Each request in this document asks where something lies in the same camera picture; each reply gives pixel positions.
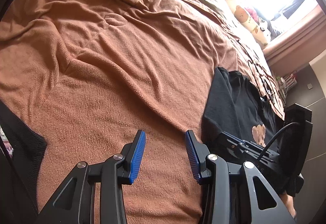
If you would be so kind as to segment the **black printed t-shirt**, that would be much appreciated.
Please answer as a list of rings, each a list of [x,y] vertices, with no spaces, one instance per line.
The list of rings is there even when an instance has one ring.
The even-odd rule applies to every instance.
[[[202,116],[202,142],[210,152],[237,162],[226,147],[218,144],[221,132],[262,147],[283,126],[266,96],[239,71],[217,67]]]

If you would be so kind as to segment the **black clothes pile left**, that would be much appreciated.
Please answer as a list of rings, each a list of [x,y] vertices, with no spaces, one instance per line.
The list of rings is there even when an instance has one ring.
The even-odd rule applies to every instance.
[[[45,139],[1,102],[1,223],[34,223]]]

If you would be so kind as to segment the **striped bag on cabinet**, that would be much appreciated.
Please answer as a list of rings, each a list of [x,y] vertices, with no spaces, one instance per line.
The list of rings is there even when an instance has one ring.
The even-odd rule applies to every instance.
[[[286,94],[297,84],[296,71],[279,77],[279,88]]]

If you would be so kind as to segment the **brown bed blanket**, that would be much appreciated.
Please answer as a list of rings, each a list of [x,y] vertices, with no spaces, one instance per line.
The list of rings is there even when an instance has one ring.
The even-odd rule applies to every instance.
[[[13,0],[1,20],[1,100],[46,140],[37,205],[79,161],[102,162],[143,130],[139,176],[123,191],[128,222],[197,223],[184,133],[200,135],[216,67],[256,85],[270,74],[227,5]]]

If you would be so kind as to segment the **pink right curtain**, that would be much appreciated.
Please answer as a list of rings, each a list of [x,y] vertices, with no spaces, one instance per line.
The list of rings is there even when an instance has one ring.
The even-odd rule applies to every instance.
[[[316,6],[289,31],[282,33],[263,49],[265,59],[277,76],[287,75],[325,50],[325,13]]]

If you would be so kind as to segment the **bear print long pillow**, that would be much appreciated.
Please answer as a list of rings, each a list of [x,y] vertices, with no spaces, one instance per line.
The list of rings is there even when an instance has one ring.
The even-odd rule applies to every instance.
[[[257,12],[254,9],[246,8],[240,0],[225,1],[238,22],[253,35],[261,49],[265,49],[271,41],[271,36],[269,30],[261,29]]]

